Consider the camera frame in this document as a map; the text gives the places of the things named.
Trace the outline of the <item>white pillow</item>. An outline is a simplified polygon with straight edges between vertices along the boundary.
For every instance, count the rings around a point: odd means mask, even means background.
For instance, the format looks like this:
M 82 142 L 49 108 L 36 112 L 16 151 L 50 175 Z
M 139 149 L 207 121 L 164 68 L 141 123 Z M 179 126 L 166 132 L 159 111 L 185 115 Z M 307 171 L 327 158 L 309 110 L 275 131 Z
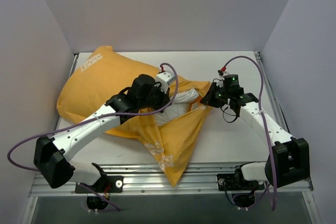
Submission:
M 201 96 L 196 89 L 178 93 L 173 103 L 163 113 L 154 114 L 156 124 L 162 126 L 197 108 L 200 98 Z

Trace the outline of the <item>orange Mickey Mouse pillowcase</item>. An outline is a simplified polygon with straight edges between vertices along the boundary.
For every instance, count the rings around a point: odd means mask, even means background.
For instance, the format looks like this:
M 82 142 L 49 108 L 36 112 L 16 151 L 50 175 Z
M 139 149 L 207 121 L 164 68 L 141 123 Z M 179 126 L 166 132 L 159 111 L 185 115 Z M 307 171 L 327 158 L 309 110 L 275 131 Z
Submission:
M 139 75 L 154 77 L 157 73 L 157 67 L 122 56 L 111 46 L 100 46 L 64 85 L 56 103 L 57 111 L 62 118 L 79 123 L 113 95 L 129 87 Z M 179 77 L 170 87 L 170 97 L 174 100 L 178 93 L 196 89 L 201 100 L 210 86 L 208 81 Z M 210 112 L 200 100 L 197 108 L 162 126 L 156 124 L 151 110 L 144 109 L 140 116 L 110 129 L 108 134 L 141 142 L 175 186 L 191 159 L 198 134 Z

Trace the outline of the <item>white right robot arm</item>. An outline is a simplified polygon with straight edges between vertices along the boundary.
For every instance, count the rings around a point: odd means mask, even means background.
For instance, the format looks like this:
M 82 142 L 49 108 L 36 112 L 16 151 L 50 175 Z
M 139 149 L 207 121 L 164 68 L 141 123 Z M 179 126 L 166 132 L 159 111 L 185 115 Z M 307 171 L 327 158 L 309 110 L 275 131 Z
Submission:
M 252 181 L 258 181 L 280 188 L 310 177 L 308 142 L 285 131 L 263 110 L 260 100 L 252 93 L 244 93 L 238 84 L 212 82 L 201 104 L 233 110 L 235 118 L 244 120 L 269 148 L 265 162 L 250 162 L 236 169 L 233 175 L 236 187 L 244 189 Z

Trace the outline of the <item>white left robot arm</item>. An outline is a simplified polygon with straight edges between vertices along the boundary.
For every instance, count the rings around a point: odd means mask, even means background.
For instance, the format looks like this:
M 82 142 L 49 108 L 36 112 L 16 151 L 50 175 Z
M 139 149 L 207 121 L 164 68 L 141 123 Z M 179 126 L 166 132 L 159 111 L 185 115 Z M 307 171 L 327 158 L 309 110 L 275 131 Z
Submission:
M 108 184 L 108 175 L 96 163 L 73 161 L 74 156 L 91 141 L 137 116 L 142 109 L 159 110 L 169 103 L 169 85 L 175 75 L 169 71 L 155 77 L 141 74 L 130 87 L 113 95 L 84 121 L 52 137 L 37 139 L 34 164 L 51 188 L 67 182 L 82 183 L 100 192 Z

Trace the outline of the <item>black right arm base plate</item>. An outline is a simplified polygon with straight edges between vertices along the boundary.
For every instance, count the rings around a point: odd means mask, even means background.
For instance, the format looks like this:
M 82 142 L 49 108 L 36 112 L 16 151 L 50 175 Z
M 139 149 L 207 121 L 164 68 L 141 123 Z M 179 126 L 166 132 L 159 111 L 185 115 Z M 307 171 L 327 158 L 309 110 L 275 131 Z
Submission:
M 253 191 L 265 189 L 264 184 L 259 184 L 256 180 L 247 181 L 243 178 L 238 178 L 237 175 L 217 174 L 217 186 L 220 191 Z

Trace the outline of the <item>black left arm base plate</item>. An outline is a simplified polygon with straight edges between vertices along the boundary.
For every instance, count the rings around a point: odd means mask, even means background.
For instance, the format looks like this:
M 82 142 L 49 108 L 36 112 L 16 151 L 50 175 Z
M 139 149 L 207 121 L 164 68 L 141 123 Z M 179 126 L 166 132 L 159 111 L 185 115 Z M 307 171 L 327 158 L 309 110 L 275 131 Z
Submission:
M 120 175 L 107 176 L 106 178 L 99 178 L 89 189 L 97 193 L 121 193 L 123 191 L 124 177 Z

